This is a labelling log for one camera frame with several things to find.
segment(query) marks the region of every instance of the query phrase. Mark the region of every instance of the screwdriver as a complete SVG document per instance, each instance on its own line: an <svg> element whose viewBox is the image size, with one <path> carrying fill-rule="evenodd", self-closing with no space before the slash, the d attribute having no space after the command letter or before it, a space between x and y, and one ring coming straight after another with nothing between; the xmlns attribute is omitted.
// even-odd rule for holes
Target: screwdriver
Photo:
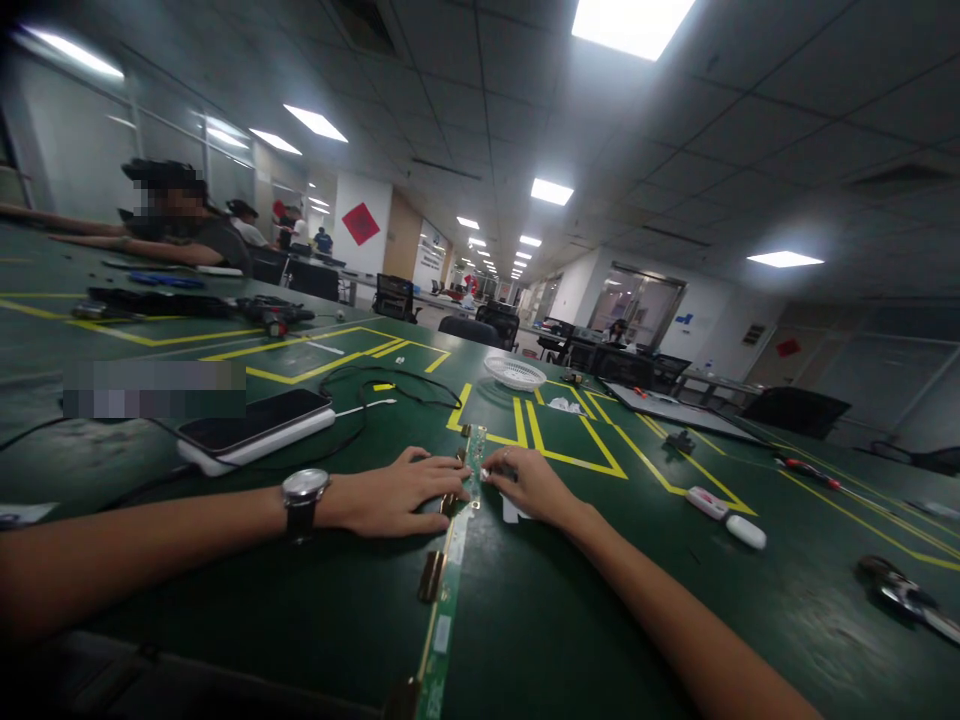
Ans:
<svg viewBox="0 0 960 720"><path fill-rule="evenodd" d="M840 484L839 480L836 480L830 477L829 475L827 475L826 473L821 472L820 470L817 470L812 465L808 465L807 463L802 462L800 460L784 457L783 455L779 455L779 454L777 456L777 462L783 465L784 467L786 467L788 470L792 470L793 472L797 473L798 475L806 475L807 477L813 478L814 480L818 480L831 490L836 490L837 492L844 492L847 495L850 495L851 497L855 497L858 500L862 500L865 503L869 503L870 505L873 505L875 508L879 508L883 512L889 513L890 515L893 515L894 517L896 517L896 513L893 512L892 510L887 510L887 508L883 507L883 505L875 503L873 500L869 498L865 498L860 493L855 493L853 490L848 490L847 488L845 488L843 485Z"/></svg>

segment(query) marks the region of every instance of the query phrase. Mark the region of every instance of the blurred label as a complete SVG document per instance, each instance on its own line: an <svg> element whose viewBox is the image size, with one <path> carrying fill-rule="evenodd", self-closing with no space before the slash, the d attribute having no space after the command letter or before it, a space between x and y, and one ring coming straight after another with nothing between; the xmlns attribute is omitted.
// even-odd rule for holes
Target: blurred label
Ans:
<svg viewBox="0 0 960 720"><path fill-rule="evenodd" d="M239 418L246 416L242 363L94 360L63 371L63 416Z"/></svg>

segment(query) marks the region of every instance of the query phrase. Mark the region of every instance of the hand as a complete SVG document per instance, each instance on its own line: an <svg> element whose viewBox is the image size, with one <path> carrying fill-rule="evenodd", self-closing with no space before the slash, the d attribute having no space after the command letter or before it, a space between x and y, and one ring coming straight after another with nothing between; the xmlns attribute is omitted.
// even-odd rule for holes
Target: hand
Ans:
<svg viewBox="0 0 960 720"><path fill-rule="evenodd" d="M417 458L426 458L414 462ZM404 537L445 532L450 520L440 513L417 513L431 498L455 493L470 502L463 481L470 468L457 458L430 457L408 447L392 465L356 475L334 475L317 505L313 524L338 527L361 537Z"/></svg>
<svg viewBox="0 0 960 720"><path fill-rule="evenodd" d="M517 481L497 474L504 465L517 472ZM490 471L486 482L510 498L530 517L564 529L586 509L586 505L563 484L546 459L536 450L500 448L483 461Z"/></svg>

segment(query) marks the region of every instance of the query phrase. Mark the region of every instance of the red diamond decoration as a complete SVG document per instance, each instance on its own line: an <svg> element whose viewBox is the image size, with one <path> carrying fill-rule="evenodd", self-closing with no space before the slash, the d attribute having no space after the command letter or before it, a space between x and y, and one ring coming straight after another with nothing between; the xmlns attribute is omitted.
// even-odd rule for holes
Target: red diamond decoration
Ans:
<svg viewBox="0 0 960 720"><path fill-rule="evenodd" d="M380 226L367 210L366 203L360 203L353 210L343 216L343 225L353 236L357 245L363 245L367 240L380 232Z"/></svg>

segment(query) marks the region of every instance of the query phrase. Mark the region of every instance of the white shirt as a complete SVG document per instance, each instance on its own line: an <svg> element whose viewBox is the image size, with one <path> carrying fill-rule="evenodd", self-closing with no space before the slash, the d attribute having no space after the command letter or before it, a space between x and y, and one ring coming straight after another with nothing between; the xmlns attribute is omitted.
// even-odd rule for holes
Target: white shirt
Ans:
<svg viewBox="0 0 960 720"><path fill-rule="evenodd" d="M230 222L233 223L233 226L239 231L240 236L247 245L253 245L254 247L266 247L270 244L266 241L263 235L260 234L260 231L257 230L253 225L248 225L240 218L233 217L230 218Z"/></svg>
<svg viewBox="0 0 960 720"><path fill-rule="evenodd" d="M290 243L292 245L310 245L310 238L307 237L307 221L303 218L300 218L294 224Z"/></svg>

